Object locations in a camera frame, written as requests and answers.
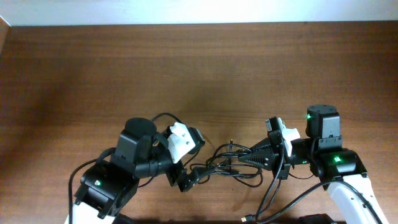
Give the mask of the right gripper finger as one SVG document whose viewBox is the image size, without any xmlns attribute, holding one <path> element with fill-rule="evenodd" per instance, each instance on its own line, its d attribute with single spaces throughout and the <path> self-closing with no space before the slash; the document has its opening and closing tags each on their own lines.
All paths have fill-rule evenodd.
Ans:
<svg viewBox="0 0 398 224">
<path fill-rule="evenodd" d="M 271 141 L 269 138 L 265 138 L 257 144 L 253 145 L 250 150 L 252 152 L 269 152 L 272 151 Z"/>
<path fill-rule="evenodd" d="M 245 156 L 240 156 L 238 161 L 254 165 L 264 170 L 272 170 L 275 164 L 275 155 L 265 152 L 255 152 Z"/>
</svg>

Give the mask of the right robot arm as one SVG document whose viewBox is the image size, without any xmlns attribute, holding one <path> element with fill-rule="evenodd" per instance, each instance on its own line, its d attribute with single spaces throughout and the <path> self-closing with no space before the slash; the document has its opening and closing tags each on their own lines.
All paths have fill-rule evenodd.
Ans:
<svg viewBox="0 0 398 224">
<path fill-rule="evenodd" d="M 240 156 L 240 162 L 270 170 L 274 180 L 284 180 L 290 168 L 308 164 L 320 183 L 310 187 L 277 213 L 260 219 L 259 207 L 244 222 L 268 223 L 290 210 L 318 188 L 328 192 L 343 214 L 346 223 L 387 223 L 358 154 L 343 147 L 340 115 L 332 105 L 311 105 L 307 109 L 307 138 L 302 139 L 297 129 L 289 129 L 280 117 L 266 120 L 267 135 Z"/>
</svg>

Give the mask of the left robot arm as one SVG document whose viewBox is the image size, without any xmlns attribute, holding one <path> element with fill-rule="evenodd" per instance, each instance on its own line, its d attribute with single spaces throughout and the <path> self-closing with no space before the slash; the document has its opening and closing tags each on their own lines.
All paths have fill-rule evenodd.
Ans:
<svg viewBox="0 0 398 224">
<path fill-rule="evenodd" d="M 148 177 L 164 174 L 171 186 L 190 190 L 200 173 L 188 173 L 181 159 L 197 155 L 204 145 L 201 132 L 180 120 L 162 133 L 154 120 L 127 120 L 116 147 L 88 161 L 78 190 L 69 191 L 66 223 L 114 223 Z"/>
</svg>

